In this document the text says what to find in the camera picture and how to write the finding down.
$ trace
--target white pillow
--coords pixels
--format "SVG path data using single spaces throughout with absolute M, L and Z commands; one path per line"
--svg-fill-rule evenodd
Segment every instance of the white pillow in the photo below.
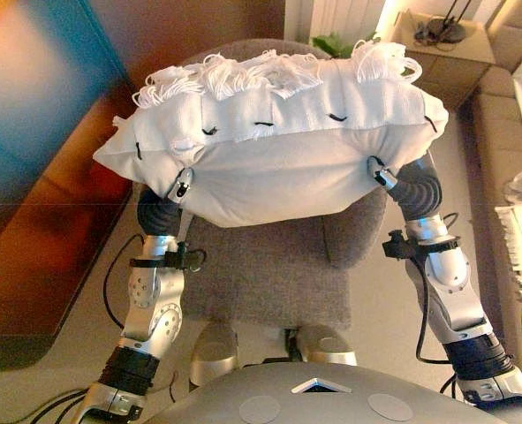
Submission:
M 376 187 L 369 156 L 396 170 L 443 133 L 448 113 L 419 75 L 394 43 L 351 59 L 213 55 L 149 76 L 94 158 L 162 197 L 193 168 L 182 207 L 223 227 L 336 213 Z

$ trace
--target beige sofa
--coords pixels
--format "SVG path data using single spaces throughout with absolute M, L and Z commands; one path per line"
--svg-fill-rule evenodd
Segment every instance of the beige sofa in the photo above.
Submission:
M 495 206 L 506 204 L 504 185 L 522 171 L 522 120 L 511 74 L 522 61 L 522 0 L 508 0 L 488 27 L 496 58 L 473 96 L 472 112 L 480 157 L 485 213 L 494 258 L 504 344 L 522 369 L 522 303 L 511 279 L 503 229 Z M 482 281 L 480 284 L 493 284 Z

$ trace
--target wooden cabinet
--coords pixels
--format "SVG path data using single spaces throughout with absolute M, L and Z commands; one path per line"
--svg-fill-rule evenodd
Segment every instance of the wooden cabinet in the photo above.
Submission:
M 457 109 L 474 90 L 484 72 L 495 63 L 484 26 L 461 21 L 465 39 L 456 44 L 425 45 L 415 40 L 420 22 L 426 25 L 432 17 L 419 13 L 400 13 L 393 42 L 406 46 L 406 56 L 421 65 L 423 74 L 414 83 L 440 98 L 449 110 Z

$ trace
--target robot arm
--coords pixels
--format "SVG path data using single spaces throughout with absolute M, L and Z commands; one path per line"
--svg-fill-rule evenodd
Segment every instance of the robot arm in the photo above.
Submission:
M 430 328 L 447 353 L 465 399 L 486 409 L 506 399 L 522 398 L 522 374 L 484 314 L 458 238 L 449 234 L 437 213 L 442 192 L 431 156 L 406 165 L 397 178 L 376 157 L 369 158 L 368 166 L 405 218 L 408 239 L 401 231 L 393 231 L 391 241 L 383 244 L 384 251 L 406 259 L 406 271 L 426 308 Z
M 191 182 L 192 170 L 183 170 L 167 200 L 150 191 L 141 195 L 138 218 L 147 236 L 141 256 L 130 262 L 125 326 L 100 379 L 90 386 L 76 412 L 74 424 L 140 417 L 159 361 L 182 323 L 182 269 L 192 269 L 204 259 L 167 235 L 177 226 L 178 204 Z

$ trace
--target gray chair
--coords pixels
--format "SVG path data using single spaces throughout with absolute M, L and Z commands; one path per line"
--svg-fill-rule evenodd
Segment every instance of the gray chair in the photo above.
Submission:
M 204 51 L 182 65 L 212 53 L 243 61 L 269 49 L 329 58 L 306 44 L 254 39 Z M 347 269 L 364 260 L 373 246 L 386 197 L 383 190 L 374 190 L 338 214 L 251 227 L 217 228 L 195 217 L 187 240 L 191 248 L 205 248 L 208 260 L 201 272 L 186 277 L 185 314 L 281 328 L 314 322 L 349 327 Z

